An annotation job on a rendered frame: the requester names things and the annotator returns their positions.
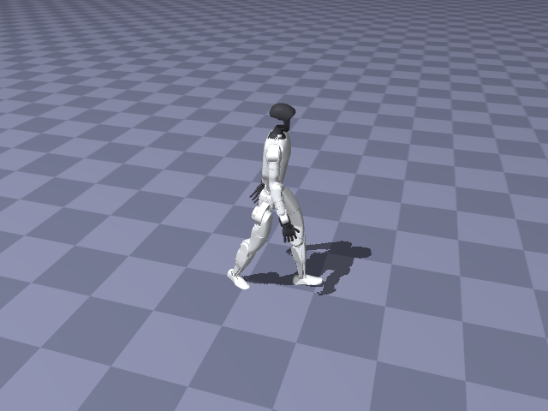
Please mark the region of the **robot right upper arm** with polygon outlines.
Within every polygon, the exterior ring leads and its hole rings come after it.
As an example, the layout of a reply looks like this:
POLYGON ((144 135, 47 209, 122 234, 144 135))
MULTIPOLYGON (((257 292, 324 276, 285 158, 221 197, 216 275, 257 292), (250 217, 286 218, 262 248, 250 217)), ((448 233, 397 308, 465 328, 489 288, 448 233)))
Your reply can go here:
POLYGON ((268 178, 269 178, 269 188, 277 184, 281 188, 281 192, 284 190, 284 185, 281 181, 278 180, 280 176, 280 162, 282 159, 282 152, 279 145, 269 145, 269 148, 266 151, 266 161, 268 163, 268 178))

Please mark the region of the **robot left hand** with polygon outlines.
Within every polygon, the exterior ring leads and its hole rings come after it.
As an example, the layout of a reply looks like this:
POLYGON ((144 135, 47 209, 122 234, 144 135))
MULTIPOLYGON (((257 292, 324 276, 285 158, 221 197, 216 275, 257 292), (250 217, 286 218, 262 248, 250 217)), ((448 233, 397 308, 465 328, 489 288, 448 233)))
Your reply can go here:
MULTIPOLYGON (((253 194, 251 196, 249 196, 249 198, 251 198, 252 196, 255 196, 251 199, 251 200, 254 200, 260 193, 261 191, 265 188, 265 184, 261 181, 261 184, 257 186, 256 190, 253 192, 253 194), (257 193, 256 193, 257 192, 257 193)), ((257 201, 259 200, 259 197, 254 201, 254 203, 256 203, 257 201)), ((259 202, 257 203, 257 205, 259 204, 259 202)))

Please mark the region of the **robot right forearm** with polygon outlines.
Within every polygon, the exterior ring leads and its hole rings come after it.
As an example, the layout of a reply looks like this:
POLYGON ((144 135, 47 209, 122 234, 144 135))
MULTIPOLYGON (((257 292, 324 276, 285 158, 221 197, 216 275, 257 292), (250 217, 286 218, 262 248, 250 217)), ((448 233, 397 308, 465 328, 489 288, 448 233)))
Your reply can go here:
POLYGON ((277 184, 271 186, 271 200, 274 202, 276 213, 280 217, 282 224, 288 223, 289 218, 285 208, 284 196, 281 194, 281 188, 277 184))

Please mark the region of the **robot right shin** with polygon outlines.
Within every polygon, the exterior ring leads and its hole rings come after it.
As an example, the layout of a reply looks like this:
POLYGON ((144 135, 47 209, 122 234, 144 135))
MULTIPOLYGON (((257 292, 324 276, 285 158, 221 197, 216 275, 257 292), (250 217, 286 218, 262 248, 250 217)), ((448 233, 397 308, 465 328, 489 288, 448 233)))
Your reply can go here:
POLYGON ((236 255, 236 262, 235 262, 235 268, 232 272, 233 276, 237 277, 237 275, 240 276, 241 272, 249 265, 249 263, 252 261, 255 253, 249 254, 248 252, 248 244, 246 242, 243 242, 241 244, 241 247, 239 248, 237 255, 236 255), (237 274, 236 274, 237 273, 237 274), (236 275, 235 275, 236 274, 236 275))

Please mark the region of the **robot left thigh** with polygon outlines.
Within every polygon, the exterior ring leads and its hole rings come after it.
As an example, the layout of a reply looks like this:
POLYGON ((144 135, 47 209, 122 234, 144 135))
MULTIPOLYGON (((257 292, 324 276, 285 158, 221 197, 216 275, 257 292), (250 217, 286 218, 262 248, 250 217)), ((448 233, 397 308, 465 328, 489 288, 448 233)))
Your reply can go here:
POLYGON ((294 241, 291 241, 291 237, 289 237, 289 243, 294 246, 298 246, 301 244, 304 236, 304 221, 301 213, 301 208, 295 196, 288 188, 284 188, 284 190, 282 191, 282 195, 284 196, 285 208, 287 210, 287 214, 289 215, 290 222, 292 225, 294 225, 294 228, 300 231, 300 233, 295 231, 297 239, 295 239, 293 235, 294 241))

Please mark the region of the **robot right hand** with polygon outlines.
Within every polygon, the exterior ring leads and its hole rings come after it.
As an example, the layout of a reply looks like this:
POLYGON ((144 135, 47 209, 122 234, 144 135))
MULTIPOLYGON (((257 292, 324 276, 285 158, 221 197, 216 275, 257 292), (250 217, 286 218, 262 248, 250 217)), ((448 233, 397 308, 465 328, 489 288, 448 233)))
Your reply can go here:
MULTIPOLYGON (((289 215, 287 214, 288 218, 289 218, 289 215)), ((290 242, 290 239, 289 237, 291 237, 291 241, 294 241, 294 238, 293 238, 293 235, 295 237, 295 239, 297 239, 296 235, 295 235, 295 231, 297 231, 298 233, 300 233, 300 231, 296 228, 294 228, 294 225, 291 224, 290 222, 290 219, 289 219, 289 222, 286 223, 286 224, 282 224, 280 218, 279 218, 279 222, 281 224, 281 226, 283 227, 283 239, 284 239, 284 243, 286 242, 286 236, 288 238, 288 242, 290 242)))

